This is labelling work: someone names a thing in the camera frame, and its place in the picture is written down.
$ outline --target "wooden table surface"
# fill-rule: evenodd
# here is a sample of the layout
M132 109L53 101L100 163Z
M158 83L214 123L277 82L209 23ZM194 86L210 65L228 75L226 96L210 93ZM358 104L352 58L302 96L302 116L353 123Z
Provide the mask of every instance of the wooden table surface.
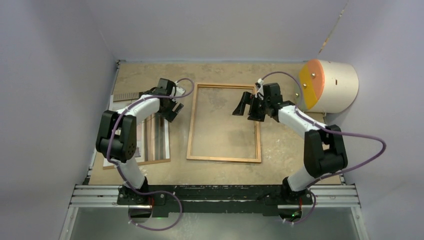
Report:
M297 76L303 63L122 63L113 94L143 92L158 84L159 78L176 81L188 77L201 83L254 84L272 71ZM287 76L275 74L266 83L278 83L284 100L294 102L295 83ZM181 82L188 90L188 81ZM260 123L262 163L212 162L187 160L187 143L193 97L181 101L184 108L169 125L170 162L140 166L155 185L261 185L281 184L283 178L303 165L304 141L289 127L266 117ZM323 122L320 113L309 113ZM340 184L338 176L320 182ZM116 169L103 169L103 156L97 153L90 185L120 185Z

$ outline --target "gray floor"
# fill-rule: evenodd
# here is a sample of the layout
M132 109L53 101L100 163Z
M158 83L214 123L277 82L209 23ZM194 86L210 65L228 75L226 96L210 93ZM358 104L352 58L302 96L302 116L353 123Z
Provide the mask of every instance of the gray floor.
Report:
M281 223L279 217L261 214L184 213L166 231L150 231L128 224L126 208L80 208L72 240L358 240L350 208L316 208L299 225ZM163 228L177 218L152 218L146 226Z

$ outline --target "purple wall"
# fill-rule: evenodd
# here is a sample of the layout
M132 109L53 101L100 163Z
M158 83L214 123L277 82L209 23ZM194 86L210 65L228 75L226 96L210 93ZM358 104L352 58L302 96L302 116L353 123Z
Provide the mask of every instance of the purple wall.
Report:
M58 239L113 76L85 1L0 1L1 239Z
M354 103L328 116L346 132L377 135L387 151L346 174L356 183L371 239L424 239L424 2L351 0L320 59L350 63L359 77ZM349 166L379 143L345 138Z
M316 58L347 0L87 0L117 59Z

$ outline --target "wooden picture frame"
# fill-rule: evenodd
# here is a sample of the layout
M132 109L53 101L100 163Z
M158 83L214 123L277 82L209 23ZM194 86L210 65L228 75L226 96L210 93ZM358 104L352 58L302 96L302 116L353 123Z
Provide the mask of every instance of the wooden picture frame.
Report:
M252 93L254 94L256 93L256 87L254 84L196 83L194 86L194 92L193 92L193 105L191 109L190 130L188 132L187 159L188 160L204 160L204 161L220 161L220 162L237 162L237 163L261 163L262 162L261 135L260 135L260 125L259 125L259 122L257 121L254 121L254 124L253 124L254 139L255 139L255 153L256 153L255 158L196 156L192 154L199 88L241 89L241 90L251 90Z

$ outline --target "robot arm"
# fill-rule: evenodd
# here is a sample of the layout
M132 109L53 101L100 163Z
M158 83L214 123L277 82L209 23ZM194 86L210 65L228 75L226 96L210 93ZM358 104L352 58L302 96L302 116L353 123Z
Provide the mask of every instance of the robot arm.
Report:
M263 81L259 79L255 85L257 93L244 92L232 114L242 116L247 104L250 105L248 120L263 122L265 115L268 115L277 122L292 128L304 138L302 168L282 181L281 193L285 199L297 199L316 179L347 167L348 159L343 137L327 134L317 127L340 131L338 126L327 126L317 122L298 110L293 102L283 101L280 86L277 83L263 84ZM324 150L323 144L329 145L329 148Z
M142 192L148 192L148 189L143 189L142 187L145 186L147 188L148 185L145 176L140 172L136 159L134 158L134 153L137 148L137 124L154 113L159 113L159 115L167 121L172 122L183 108L183 105L178 103L175 98L147 98L151 96L179 97L184 93L185 90L177 86L173 81L161 78L157 87L141 94L140 100L146 100L128 110L118 124L120 133L116 134L112 141L110 158L120 167L127 181L134 186L134 188ZM95 147L105 158L112 135L112 129L119 115L125 109L126 108L123 108L118 111L106 110L101 116Z

